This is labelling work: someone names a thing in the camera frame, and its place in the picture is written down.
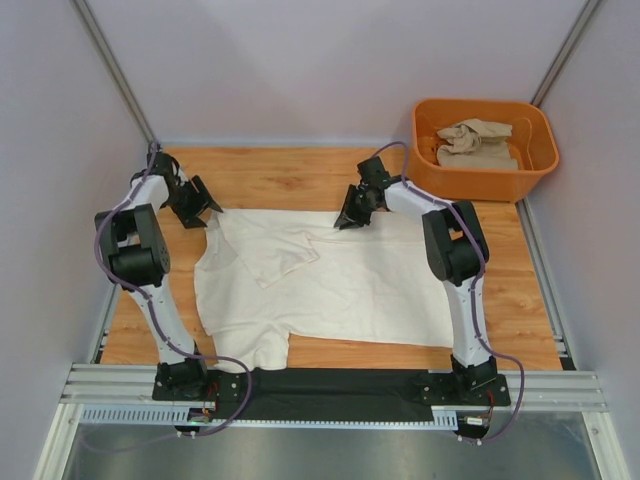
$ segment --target gray wall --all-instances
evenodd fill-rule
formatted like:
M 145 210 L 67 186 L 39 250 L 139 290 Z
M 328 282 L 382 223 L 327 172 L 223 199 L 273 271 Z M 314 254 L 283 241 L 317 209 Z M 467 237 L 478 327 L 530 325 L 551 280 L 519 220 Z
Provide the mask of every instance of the gray wall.
M 0 3 L 0 477 L 31 478 L 106 283 L 93 215 L 145 145 L 65 0 Z
M 529 101 L 584 0 L 91 0 L 165 142 L 382 144 L 428 96 Z
M 640 2 L 608 0 L 543 108 L 561 151 L 531 195 L 581 368 L 640 478 Z

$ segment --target wooden surface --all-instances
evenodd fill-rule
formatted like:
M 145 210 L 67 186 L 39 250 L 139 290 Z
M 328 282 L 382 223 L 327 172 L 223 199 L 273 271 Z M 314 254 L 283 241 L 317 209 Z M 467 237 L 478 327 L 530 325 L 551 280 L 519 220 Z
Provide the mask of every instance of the wooden surface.
M 339 210 L 355 165 L 369 148 L 168 148 L 187 175 L 200 175 L 222 208 Z M 383 160 L 400 172 L 400 152 Z M 491 259 L 484 301 L 494 349 L 517 356 L 527 369 L 561 369 L 536 275 L 514 205 L 476 203 Z M 158 215 L 171 254 L 170 285 L 182 320 L 205 354 L 215 352 L 201 324 L 193 266 L 206 241 L 202 230 L 184 230 L 169 209 Z M 292 335 L 291 367 L 450 368 L 450 350 Z M 102 363 L 155 364 L 157 350 L 142 313 L 128 295 L 118 303 Z M 498 360 L 499 368 L 516 368 Z

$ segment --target wooden table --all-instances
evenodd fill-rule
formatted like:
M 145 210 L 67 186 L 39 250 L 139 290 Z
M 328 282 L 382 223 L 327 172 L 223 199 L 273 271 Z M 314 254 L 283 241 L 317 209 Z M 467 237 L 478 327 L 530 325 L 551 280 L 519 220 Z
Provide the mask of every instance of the wooden table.
M 194 148 L 172 147 L 187 175 L 200 175 L 222 208 L 340 210 L 349 183 L 357 183 L 355 165 L 370 148 Z M 402 154 L 385 152 L 392 175 Z M 491 259 L 484 302 L 494 349 L 518 357 L 530 370 L 560 370 L 551 327 L 515 206 L 477 202 Z M 205 354 L 214 354 L 196 310 L 193 267 L 204 253 L 202 230 L 184 230 L 169 209 L 158 215 L 171 254 L 171 290 L 188 331 Z M 292 335 L 291 367 L 450 368 L 445 348 L 323 340 Z M 156 364 L 155 342 L 142 313 L 121 295 L 101 362 Z M 516 368 L 498 360 L 499 368 Z

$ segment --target gray floor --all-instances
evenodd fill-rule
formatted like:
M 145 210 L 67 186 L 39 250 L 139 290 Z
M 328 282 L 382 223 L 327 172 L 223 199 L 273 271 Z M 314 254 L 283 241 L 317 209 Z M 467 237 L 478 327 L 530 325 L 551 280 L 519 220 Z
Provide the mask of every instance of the gray floor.
M 494 418 L 499 422 L 504 419 Z M 169 427 L 102 426 L 78 435 L 96 447 L 133 445 Z M 68 480 L 113 479 L 599 479 L 580 414 L 522 414 L 481 447 L 445 432 L 231 428 L 118 455 L 74 446 Z

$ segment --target beige cloth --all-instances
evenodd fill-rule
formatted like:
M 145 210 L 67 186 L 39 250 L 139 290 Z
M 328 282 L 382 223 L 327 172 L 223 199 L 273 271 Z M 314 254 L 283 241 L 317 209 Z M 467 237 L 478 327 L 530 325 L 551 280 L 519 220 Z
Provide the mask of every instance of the beige cloth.
M 484 122 L 471 118 L 443 128 L 438 136 L 451 145 L 438 148 L 438 163 L 453 168 L 494 168 L 517 170 L 518 161 L 511 158 L 506 139 L 511 125 Z

